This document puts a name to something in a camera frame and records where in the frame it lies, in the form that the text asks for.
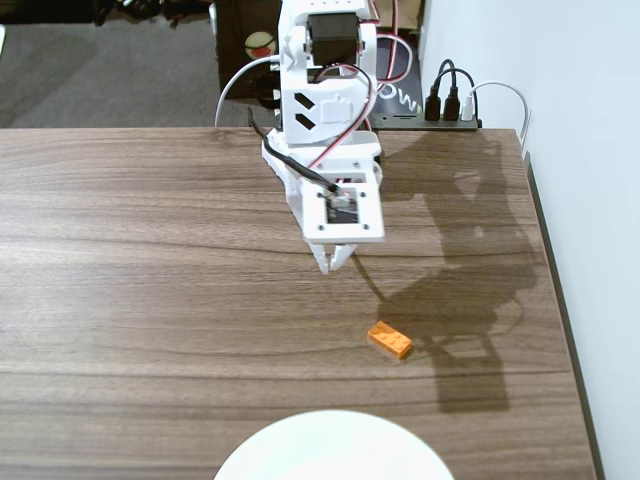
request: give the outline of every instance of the round sticker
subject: round sticker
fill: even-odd
[[[254,32],[244,41],[244,50],[253,60],[268,57],[276,51],[276,39],[267,32]]]

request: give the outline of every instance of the white plate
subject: white plate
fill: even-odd
[[[388,420],[326,410],[286,418],[231,454],[215,480],[453,480],[431,448]]]

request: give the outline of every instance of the red wire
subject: red wire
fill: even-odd
[[[398,0],[393,0],[393,19],[391,21],[391,33],[398,36]],[[396,63],[396,53],[398,52],[398,42],[391,42],[391,49],[389,50],[389,66],[387,67],[387,75],[384,81],[389,81],[393,75],[393,67]]]
[[[355,65],[349,65],[346,63],[342,63],[339,65],[332,65],[331,67],[327,67],[324,70],[322,70],[316,76],[316,79],[320,79],[322,75],[327,73],[329,70],[332,70],[334,68],[339,68],[339,67],[348,68],[351,71],[364,74],[364,76],[367,79],[367,82],[369,83],[367,98],[365,99],[364,106],[362,107],[362,111],[360,112],[360,115],[358,115],[358,118],[356,118],[355,122],[353,122],[351,126],[342,133],[342,135],[336,138],[335,141],[331,145],[329,145],[324,150],[324,152],[320,154],[318,158],[316,158],[313,162],[311,162],[311,164],[309,164],[309,168],[315,167],[316,165],[318,165],[318,163],[324,160],[327,157],[327,155],[329,155],[333,151],[334,148],[340,145],[345,140],[345,138],[347,138],[367,118],[367,110],[369,109],[369,102],[371,101],[371,97],[373,96],[373,92],[372,92],[373,84],[371,83],[371,78],[369,78],[369,75],[367,75],[360,67],[356,67]]]
[[[384,34],[378,34],[378,35],[379,36],[380,35],[385,35],[385,36],[393,37],[393,38],[398,39],[398,40],[402,40],[402,38],[400,38],[398,35],[393,35],[392,33],[384,33]],[[396,75],[395,77],[391,77],[391,78],[382,78],[382,79],[379,78],[378,81],[380,83],[382,83],[382,87],[384,87],[384,85],[386,85],[387,83],[395,83],[395,82],[398,82],[400,80],[405,79],[409,75],[409,73],[411,73],[411,71],[409,70],[409,65],[407,65],[407,69],[404,72],[402,72],[400,75]]]

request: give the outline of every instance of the orange block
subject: orange block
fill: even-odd
[[[402,359],[411,350],[411,339],[402,335],[384,322],[376,323],[367,332],[369,342],[384,348],[397,359]]]

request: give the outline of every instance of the black wire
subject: black wire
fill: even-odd
[[[458,79],[456,78],[456,72],[455,72],[455,68],[456,66],[453,64],[453,60],[451,60],[450,58],[447,58],[446,60],[443,60],[442,63],[440,64],[440,69],[438,70],[438,74],[441,74],[444,71],[444,67],[449,65],[449,68],[451,68],[453,71],[451,72],[451,86],[452,87],[457,87],[457,81]]]
[[[476,86],[475,82],[473,81],[473,78],[471,78],[471,75],[469,75],[468,72],[466,72],[465,70],[462,70],[461,68],[449,68],[447,70],[443,70],[442,72],[440,72],[436,77],[436,81],[433,82],[433,85],[436,87],[437,90],[440,90],[440,80],[442,80],[442,77],[444,77],[445,75],[451,72],[461,73],[465,77],[467,77],[467,79],[469,80],[469,83],[471,84],[471,88]],[[473,92],[473,102],[475,104],[476,121],[480,122],[480,117],[478,116],[478,94],[476,92]]]
[[[283,155],[282,153],[275,150],[269,143],[269,138],[267,137],[267,134],[258,126],[258,124],[256,123],[256,120],[253,118],[253,110],[251,110],[250,108],[247,108],[247,112],[249,115],[249,126],[253,127],[256,133],[262,137],[262,140],[264,141],[264,148],[265,150],[267,150],[267,152],[269,152],[271,155],[276,157],[278,160],[281,160],[287,167],[289,167],[294,172],[297,172],[299,175],[303,176],[310,182],[323,186],[324,188],[329,190],[331,193],[335,193],[338,191],[338,186],[335,183],[331,183],[329,180],[324,178],[319,173],[314,172],[310,168],[307,168],[304,165],[298,163],[293,158],[287,155]]]

